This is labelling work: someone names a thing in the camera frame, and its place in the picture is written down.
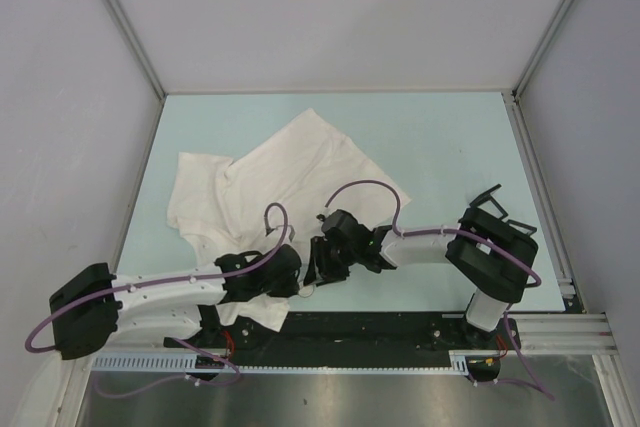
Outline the white t-shirt garment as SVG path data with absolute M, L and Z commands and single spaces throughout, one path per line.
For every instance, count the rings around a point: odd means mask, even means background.
M 411 199 L 350 137 L 308 109 L 244 157 L 182 152 L 167 223 L 195 251 L 198 264 L 223 254 L 274 246 L 287 218 L 302 262 L 319 234 L 317 213 L 331 200 L 375 227 Z

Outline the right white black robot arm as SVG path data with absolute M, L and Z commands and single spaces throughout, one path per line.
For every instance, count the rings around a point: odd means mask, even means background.
M 533 271 L 538 250 L 517 222 L 479 207 L 467 208 L 454 228 L 405 232 L 392 225 L 369 229 L 339 209 L 322 219 L 321 234 L 310 241 L 303 284 L 344 281 L 355 264 L 379 274 L 448 263 L 475 286 L 461 323 L 462 338 L 473 348 L 484 348 L 496 338 L 505 312 L 522 300 L 526 289 L 541 284 Z

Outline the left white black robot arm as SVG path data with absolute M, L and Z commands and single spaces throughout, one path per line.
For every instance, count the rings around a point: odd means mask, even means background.
M 73 360 L 109 344 L 141 346 L 168 338 L 207 347 L 239 319 L 277 332 L 299 290 L 301 267 L 288 244 L 267 254 L 226 254 L 178 273 L 175 282 L 158 275 L 117 276 L 107 264 L 93 264 L 50 297 L 54 348 Z

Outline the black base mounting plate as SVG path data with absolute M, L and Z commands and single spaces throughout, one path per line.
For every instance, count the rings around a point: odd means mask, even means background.
M 294 312 L 274 332 L 239 317 L 224 327 L 213 307 L 201 310 L 200 329 L 186 341 L 213 351 L 229 346 L 231 361 L 255 365 L 317 366 L 322 361 L 348 366 L 409 366 L 434 353 L 495 351 L 520 341 L 513 320 L 501 321 L 492 334 L 472 334 L 461 313 L 437 312 Z

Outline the upper black square frame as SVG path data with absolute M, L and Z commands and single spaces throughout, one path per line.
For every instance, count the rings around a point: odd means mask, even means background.
M 491 204 L 498 212 L 497 218 L 501 221 L 508 217 L 506 209 L 496 200 L 494 194 L 502 187 L 500 183 L 485 190 L 469 202 L 470 207 L 480 208 L 487 203 Z

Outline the black square frame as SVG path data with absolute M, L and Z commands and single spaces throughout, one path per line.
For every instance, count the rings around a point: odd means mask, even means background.
M 521 232 L 523 235 L 526 235 L 527 237 L 531 237 L 533 236 L 537 231 L 538 228 L 533 226 L 533 225 L 529 225 L 511 218 L 508 218 L 505 223 L 507 225 L 509 225 L 510 227 L 518 230 L 519 232 Z
M 498 212 L 497 218 L 501 221 L 508 217 L 506 209 L 496 200 L 494 194 L 502 187 L 500 183 L 485 190 L 469 202 L 470 207 L 480 208 L 487 203 L 491 204 Z

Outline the lower black square frame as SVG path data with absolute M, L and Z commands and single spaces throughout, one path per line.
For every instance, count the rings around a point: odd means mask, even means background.
M 507 225 L 509 225 L 510 227 L 518 230 L 519 232 L 521 232 L 523 235 L 526 235 L 527 237 L 531 237 L 533 236 L 537 231 L 538 228 L 533 226 L 533 225 L 529 225 L 511 218 L 508 218 L 505 223 Z

